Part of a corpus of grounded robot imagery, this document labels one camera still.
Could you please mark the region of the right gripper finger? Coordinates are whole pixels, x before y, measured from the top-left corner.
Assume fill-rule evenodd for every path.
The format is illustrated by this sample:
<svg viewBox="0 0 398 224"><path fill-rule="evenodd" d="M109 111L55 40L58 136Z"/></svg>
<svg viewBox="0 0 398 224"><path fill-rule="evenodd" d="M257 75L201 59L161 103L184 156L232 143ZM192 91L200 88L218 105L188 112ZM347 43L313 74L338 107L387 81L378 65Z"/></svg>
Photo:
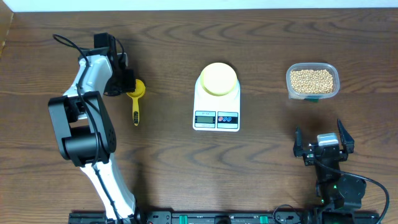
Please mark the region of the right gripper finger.
<svg viewBox="0 0 398 224"><path fill-rule="evenodd" d="M299 127L296 127L295 130L295 142L294 142L294 152L302 152L302 132Z"/></svg>
<svg viewBox="0 0 398 224"><path fill-rule="evenodd" d="M340 134L341 145L343 146L344 150L353 150L354 149L354 139L352 136L347 132L343 123L340 119L337 119L337 127Z"/></svg>

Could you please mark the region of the yellow measuring scoop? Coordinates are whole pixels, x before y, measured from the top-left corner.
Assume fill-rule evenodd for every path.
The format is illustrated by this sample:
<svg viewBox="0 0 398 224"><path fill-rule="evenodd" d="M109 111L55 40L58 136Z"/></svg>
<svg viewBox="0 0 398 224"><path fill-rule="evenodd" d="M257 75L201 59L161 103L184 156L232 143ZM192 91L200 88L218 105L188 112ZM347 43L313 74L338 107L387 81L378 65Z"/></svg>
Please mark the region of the yellow measuring scoop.
<svg viewBox="0 0 398 224"><path fill-rule="evenodd" d="M135 126L139 125L140 112L139 112L139 99L144 96L146 86L142 80L136 79L136 88L133 92L127 92L127 96L132 99L132 119Z"/></svg>

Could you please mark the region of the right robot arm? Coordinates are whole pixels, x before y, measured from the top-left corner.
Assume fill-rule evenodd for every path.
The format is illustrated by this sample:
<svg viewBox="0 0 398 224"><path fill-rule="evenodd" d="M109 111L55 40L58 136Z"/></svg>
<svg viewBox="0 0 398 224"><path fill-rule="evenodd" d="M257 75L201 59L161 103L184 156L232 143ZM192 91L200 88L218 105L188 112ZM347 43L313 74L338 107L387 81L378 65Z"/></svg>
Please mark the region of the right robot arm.
<svg viewBox="0 0 398 224"><path fill-rule="evenodd" d="M321 206L303 214L303 223L354 223L354 213L362 206L365 181L340 170L340 162L354 152L354 139L340 120L337 127L339 134L320 134L316 143L307 146L301 129L295 130L294 156L302 157L306 166L315 167L315 191L322 200Z"/></svg>

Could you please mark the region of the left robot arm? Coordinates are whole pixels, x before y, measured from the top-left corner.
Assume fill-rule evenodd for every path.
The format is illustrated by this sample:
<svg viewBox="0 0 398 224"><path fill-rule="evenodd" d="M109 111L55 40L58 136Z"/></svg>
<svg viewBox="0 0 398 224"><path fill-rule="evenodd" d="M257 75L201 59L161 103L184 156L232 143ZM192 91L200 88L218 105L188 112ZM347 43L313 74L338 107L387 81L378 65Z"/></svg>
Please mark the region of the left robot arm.
<svg viewBox="0 0 398 224"><path fill-rule="evenodd" d="M116 163L116 133L103 102L103 96L136 88L123 45L109 33L96 34L91 49L60 34L52 37L80 54L71 87L48 103L60 154L90 179L104 204L105 223L138 223L141 216Z"/></svg>

